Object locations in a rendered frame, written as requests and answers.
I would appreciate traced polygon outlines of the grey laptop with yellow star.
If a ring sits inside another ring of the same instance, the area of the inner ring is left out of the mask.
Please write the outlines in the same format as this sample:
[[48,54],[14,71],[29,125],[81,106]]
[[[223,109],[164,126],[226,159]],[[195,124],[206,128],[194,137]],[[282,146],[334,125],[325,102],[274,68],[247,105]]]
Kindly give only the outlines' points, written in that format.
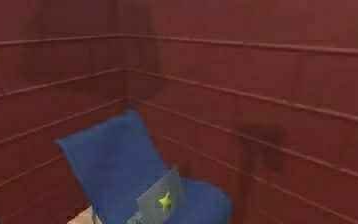
[[138,211],[127,224],[163,224],[184,199],[183,185],[175,167],[137,199]]

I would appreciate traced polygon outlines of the blue chair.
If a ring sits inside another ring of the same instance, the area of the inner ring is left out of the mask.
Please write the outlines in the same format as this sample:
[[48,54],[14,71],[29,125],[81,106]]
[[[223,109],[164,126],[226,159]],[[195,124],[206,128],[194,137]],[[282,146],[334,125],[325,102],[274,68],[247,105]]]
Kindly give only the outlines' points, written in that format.
[[[137,199],[166,176],[139,114],[128,110],[56,144],[102,224],[127,224],[140,211]],[[162,224],[227,224],[232,203],[216,186],[182,177],[184,202]]]

